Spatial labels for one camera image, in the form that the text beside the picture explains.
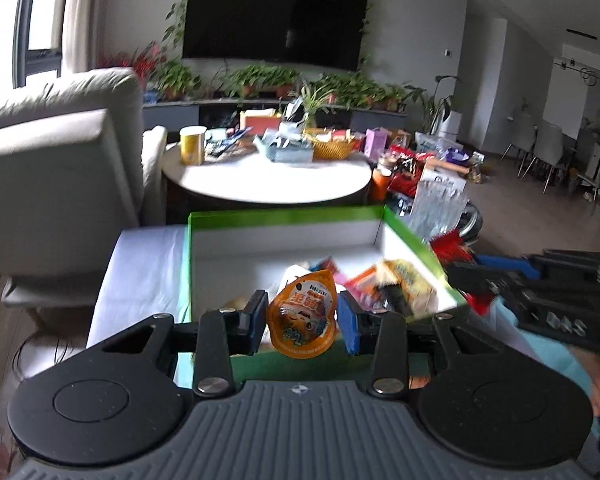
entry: gray sofa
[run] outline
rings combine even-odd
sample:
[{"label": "gray sofa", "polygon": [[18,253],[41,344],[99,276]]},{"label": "gray sofa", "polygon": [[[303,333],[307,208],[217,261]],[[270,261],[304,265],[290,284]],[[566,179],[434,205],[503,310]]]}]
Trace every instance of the gray sofa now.
[{"label": "gray sofa", "polygon": [[143,132],[132,70],[0,96],[0,273],[7,306],[94,305],[122,230],[164,224],[166,130]]}]

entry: curtain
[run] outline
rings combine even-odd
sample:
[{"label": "curtain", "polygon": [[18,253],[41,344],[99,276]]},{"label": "curtain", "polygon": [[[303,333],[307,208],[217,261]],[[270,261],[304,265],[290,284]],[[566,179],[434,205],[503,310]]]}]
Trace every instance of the curtain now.
[{"label": "curtain", "polygon": [[62,74],[96,66],[102,0],[66,0],[62,28]]}]

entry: round coffee table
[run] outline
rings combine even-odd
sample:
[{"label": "round coffee table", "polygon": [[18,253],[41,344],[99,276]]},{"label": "round coffee table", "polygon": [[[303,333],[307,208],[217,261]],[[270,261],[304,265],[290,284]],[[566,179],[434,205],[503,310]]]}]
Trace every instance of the round coffee table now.
[{"label": "round coffee table", "polygon": [[180,146],[164,154],[162,171],[195,198],[195,210],[362,204],[371,168],[361,156],[311,164],[271,162],[259,153],[184,166]]}]

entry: yellow snack package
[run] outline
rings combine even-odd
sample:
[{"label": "yellow snack package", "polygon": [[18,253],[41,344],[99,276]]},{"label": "yellow snack package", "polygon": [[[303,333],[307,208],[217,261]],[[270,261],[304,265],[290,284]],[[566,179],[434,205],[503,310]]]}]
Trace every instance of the yellow snack package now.
[{"label": "yellow snack package", "polygon": [[310,359],[336,339],[336,285],[328,270],[311,272],[289,283],[269,304],[267,324],[278,352]]}]

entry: ceiling vent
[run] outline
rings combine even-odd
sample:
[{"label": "ceiling vent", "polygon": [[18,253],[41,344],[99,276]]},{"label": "ceiling vent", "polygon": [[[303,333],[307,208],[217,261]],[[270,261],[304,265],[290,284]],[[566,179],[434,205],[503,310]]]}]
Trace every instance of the ceiling vent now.
[{"label": "ceiling vent", "polygon": [[589,38],[590,40],[597,40],[597,36],[592,36],[591,34],[587,34],[586,32],[580,32],[579,30],[573,30],[572,28],[568,28],[567,32],[571,34],[576,34],[577,36],[582,36],[584,38]]}]

